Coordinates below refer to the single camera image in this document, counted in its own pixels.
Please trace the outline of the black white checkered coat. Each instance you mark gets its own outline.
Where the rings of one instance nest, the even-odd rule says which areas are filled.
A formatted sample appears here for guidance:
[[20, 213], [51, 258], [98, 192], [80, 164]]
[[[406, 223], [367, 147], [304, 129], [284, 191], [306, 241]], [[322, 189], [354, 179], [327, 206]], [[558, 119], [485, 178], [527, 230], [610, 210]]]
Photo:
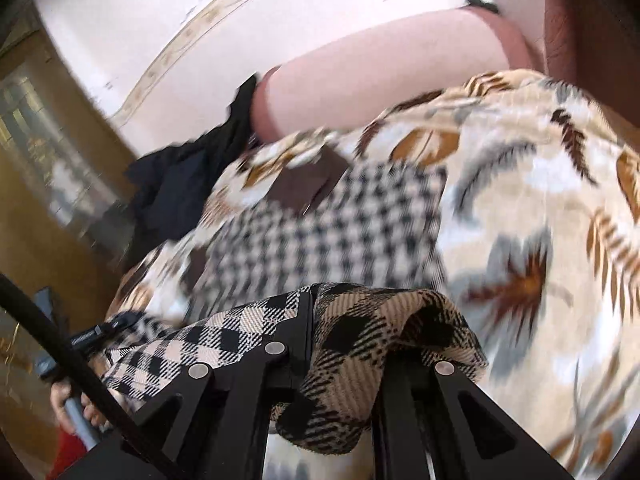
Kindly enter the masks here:
[[453, 362], [471, 379], [486, 356], [444, 295], [436, 249], [444, 167], [346, 162], [334, 151], [283, 170], [255, 206], [190, 251], [181, 330], [148, 314], [111, 348], [105, 385], [149, 401], [181, 367], [239, 362], [309, 299], [310, 369], [273, 414], [278, 434], [321, 454], [345, 454], [368, 426], [388, 354], [413, 346], [421, 365]]

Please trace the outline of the wooden glass cabinet door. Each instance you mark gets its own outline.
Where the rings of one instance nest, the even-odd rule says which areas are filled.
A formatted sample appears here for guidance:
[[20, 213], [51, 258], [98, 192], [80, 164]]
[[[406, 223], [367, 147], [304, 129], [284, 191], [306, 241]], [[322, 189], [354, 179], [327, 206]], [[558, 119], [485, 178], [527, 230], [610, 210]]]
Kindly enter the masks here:
[[134, 155], [63, 64], [34, 4], [1, 25], [1, 271], [49, 287], [75, 329], [104, 317], [122, 276]]

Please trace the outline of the dark navy garment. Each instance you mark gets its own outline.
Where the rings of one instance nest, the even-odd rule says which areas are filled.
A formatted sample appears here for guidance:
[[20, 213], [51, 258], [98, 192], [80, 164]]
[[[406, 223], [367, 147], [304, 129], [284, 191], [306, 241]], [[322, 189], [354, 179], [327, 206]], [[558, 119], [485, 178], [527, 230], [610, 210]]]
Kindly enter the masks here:
[[147, 154], [126, 169], [125, 176], [136, 188], [129, 203], [134, 236], [127, 269], [152, 249], [168, 240], [181, 240], [198, 225], [214, 184], [250, 143], [250, 106], [257, 83], [253, 75], [239, 86], [222, 124], [193, 141]]

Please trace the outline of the leaf pattern cream blanket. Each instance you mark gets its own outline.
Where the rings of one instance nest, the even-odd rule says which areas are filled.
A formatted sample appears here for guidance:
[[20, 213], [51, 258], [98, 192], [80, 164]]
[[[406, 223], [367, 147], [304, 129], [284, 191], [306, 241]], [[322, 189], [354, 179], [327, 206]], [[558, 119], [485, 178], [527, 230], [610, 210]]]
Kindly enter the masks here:
[[444, 167], [436, 249], [488, 359], [480, 384], [575, 478], [598, 478], [639, 415], [639, 157], [622, 130], [582, 89], [514, 70], [361, 128], [290, 134], [232, 162], [198, 225], [151, 250], [112, 310], [186, 324], [190, 251], [324, 151]]

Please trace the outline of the pink bolster pillow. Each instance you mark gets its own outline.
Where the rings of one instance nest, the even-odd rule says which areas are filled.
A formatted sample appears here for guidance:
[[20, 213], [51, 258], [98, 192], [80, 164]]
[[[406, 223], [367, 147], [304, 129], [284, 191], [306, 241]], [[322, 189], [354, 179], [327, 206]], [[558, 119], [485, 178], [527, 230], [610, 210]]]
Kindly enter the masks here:
[[319, 127], [352, 129], [420, 94], [535, 65], [524, 36], [505, 18], [474, 6], [430, 12], [273, 67], [255, 90], [250, 119], [265, 143]]

